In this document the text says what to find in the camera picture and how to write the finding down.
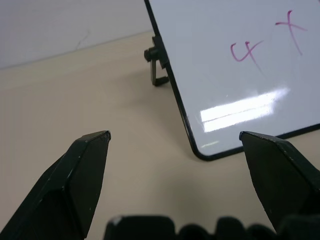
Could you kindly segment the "black whiteboard stand bracket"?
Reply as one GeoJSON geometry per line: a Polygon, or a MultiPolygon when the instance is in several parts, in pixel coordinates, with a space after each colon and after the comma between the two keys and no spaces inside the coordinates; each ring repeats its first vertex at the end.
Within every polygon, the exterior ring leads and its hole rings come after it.
{"type": "Polygon", "coordinates": [[[166,68],[169,62],[167,52],[161,36],[156,35],[152,37],[153,47],[144,51],[144,59],[150,63],[150,79],[155,87],[159,87],[169,82],[168,76],[157,77],[157,61],[159,61],[162,69],[166,68]]]}

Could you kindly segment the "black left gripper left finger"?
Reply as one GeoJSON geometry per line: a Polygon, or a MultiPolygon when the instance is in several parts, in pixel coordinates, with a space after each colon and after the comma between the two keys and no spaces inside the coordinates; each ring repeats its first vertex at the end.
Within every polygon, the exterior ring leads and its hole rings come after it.
{"type": "Polygon", "coordinates": [[[111,133],[83,135],[37,180],[0,240],[85,240],[100,198],[111,133]]]}

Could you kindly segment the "black-framed whiteboard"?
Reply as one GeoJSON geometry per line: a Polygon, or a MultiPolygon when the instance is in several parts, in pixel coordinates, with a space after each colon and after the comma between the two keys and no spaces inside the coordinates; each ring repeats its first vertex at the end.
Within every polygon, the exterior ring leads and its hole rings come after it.
{"type": "Polygon", "coordinates": [[[320,0],[144,0],[193,153],[320,130],[320,0]]]}

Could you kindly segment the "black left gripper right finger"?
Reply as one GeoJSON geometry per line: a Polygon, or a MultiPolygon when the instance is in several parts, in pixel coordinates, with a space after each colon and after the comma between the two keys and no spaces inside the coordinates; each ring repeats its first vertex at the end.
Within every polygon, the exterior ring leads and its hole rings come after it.
{"type": "Polygon", "coordinates": [[[289,141],[262,133],[239,134],[255,192],[276,231],[286,217],[320,217],[320,170],[289,141]]]}

